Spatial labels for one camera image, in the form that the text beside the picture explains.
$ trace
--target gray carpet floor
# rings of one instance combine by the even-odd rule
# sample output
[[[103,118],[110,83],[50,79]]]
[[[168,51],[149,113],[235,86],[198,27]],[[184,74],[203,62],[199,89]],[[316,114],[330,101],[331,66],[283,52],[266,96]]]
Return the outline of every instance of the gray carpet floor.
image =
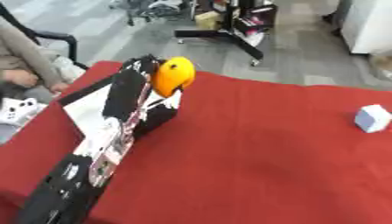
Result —
[[[256,81],[299,85],[337,85],[389,90],[392,84],[372,75],[368,60],[348,54],[339,38],[319,16],[333,11],[337,0],[276,0],[276,29],[259,45],[260,66],[234,45],[216,40],[187,39],[179,45],[173,31],[195,28],[189,17],[177,21],[137,20],[128,26],[124,11],[110,10],[109,0],[5,0],[4,4],[33,29],[72,33],[79,40],[80,62],[126,60],[146,53],[186,56],[199,70]],[[47,42],[66,52],[66,45]]]

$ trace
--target beige sleeve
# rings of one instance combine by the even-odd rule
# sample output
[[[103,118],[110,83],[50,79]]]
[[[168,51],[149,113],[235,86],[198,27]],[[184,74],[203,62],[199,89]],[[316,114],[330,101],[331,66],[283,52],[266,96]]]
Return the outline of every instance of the beige sleeve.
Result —
[[[23,59],[42,78],[47,87],[62,81],[56,68],[40,52],[39,46],[2,17],[0,17],[0,38],[14,56]]]

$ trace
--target red table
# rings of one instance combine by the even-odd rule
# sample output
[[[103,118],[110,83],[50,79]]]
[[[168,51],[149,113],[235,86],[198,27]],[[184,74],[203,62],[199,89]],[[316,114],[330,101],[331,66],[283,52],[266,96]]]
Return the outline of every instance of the red table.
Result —
[[[118,67],[98,63],[70,91]],[[354,126],[359,107],[376,103],[392,111],[392,94],[198,73],[178,116],[135,145],[90,219],[390,223],[392,133]],[[0,197],[20,203],[80,140],[51,104],[1,149]]]

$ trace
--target white box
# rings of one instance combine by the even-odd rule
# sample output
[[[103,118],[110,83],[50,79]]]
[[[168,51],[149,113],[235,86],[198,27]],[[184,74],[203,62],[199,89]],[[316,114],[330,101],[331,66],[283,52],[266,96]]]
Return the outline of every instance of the white box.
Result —
[[[367,133],[385,130],[392,115],[381,105],[370,105],[360,109],[355,117],[355,123]]]

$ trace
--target chair wheel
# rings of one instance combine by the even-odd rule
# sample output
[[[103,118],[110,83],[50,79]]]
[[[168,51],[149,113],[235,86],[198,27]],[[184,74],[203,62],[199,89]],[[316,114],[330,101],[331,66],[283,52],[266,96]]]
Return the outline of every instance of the chair wheel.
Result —
[[[252,67],[256,67],[258,66],[262,61],[260,59],[252,59],[252,61],[250,62],[250,65]]]

